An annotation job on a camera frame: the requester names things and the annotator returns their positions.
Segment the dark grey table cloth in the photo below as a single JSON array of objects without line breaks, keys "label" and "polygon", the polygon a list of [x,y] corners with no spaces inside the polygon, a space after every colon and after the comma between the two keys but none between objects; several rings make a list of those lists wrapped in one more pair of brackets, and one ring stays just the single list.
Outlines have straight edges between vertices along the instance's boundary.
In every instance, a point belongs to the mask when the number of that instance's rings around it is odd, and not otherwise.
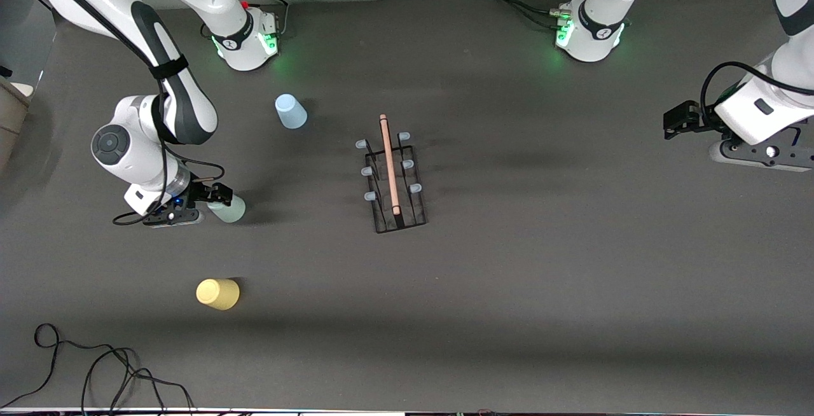
[{"label": "dark grey table cloth", "polygon": [[[662,114],[784,42],[771,0],[637,0],[573,62],[506,4],[299,4],[238,73],[161,13],[220,115],[191,158],[244,219],[120,227],[93,133],[156,86],[61,22],[0,179],[0,404],[38,387],[37,325],[131,347],[208,407],[814,414],[814,174],[714,163]],[[304,126],[274,102],[293,95]],[[378,117],[409,132],[428,223],[375,233]],[[230,278],[238,303],[198,303]]]}]

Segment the yellow plastic cup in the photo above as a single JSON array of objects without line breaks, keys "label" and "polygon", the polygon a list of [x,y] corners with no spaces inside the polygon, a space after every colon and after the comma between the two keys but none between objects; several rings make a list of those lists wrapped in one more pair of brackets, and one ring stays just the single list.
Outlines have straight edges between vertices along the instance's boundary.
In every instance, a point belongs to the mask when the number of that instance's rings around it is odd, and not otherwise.
[{"label": "yellow plastic cup", "polygon": [[226,311],[238,303],[240,287],[230,278],[207,278],[198,283],[195,295],[198,303]]}]

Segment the light blue plastic cup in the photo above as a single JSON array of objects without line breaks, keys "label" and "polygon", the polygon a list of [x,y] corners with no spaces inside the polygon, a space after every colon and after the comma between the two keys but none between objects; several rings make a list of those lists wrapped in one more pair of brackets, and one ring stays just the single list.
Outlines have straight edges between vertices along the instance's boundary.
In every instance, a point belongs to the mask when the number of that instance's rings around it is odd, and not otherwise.
[{"label": "light blue plastic cup", "polygon": [[281,94],[274,101],[274,107],[283,127],[297,129],[305,125],[308,113],[293,95]]}]

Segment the beige rounded object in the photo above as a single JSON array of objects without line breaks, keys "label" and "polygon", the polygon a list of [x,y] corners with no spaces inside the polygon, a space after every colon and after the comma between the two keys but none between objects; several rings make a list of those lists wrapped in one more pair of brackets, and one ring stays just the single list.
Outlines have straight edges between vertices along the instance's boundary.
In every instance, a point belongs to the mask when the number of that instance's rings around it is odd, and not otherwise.
[{"label": "beige rounded object", "polygon": [[34,88],[0,75],[0,175],[9,164],[29,111]]}]

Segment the pale green plastic cup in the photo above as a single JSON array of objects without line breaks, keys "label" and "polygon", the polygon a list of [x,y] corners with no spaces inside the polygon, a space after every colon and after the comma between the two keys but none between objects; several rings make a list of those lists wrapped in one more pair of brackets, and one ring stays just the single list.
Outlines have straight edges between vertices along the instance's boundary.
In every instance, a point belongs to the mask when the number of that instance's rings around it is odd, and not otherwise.
[{"label": "pale green plastic cup", "polygon": [[238,195],[233,195],[228,203],[207,202],[207,207],[224,223],[235,223],[239,221],[246,212],[244,199]]}]

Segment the black wire cup holder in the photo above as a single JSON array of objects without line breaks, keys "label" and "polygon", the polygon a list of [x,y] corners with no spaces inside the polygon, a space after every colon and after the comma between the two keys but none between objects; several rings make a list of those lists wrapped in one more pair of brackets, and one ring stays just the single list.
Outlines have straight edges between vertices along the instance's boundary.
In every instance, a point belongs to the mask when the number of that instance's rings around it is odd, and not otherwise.
[{"label": "black wire cup holder", "polygon": [[370,205],[375,233],[409,230],[428,223],[424,185],[420,179],[418,153],[409,144],[409,132],[392,133],[389,117],[378,117],[382,148],[374,149],[369,139],[355,142],[364,152],[361,175],[366,179],[364,201]]}]

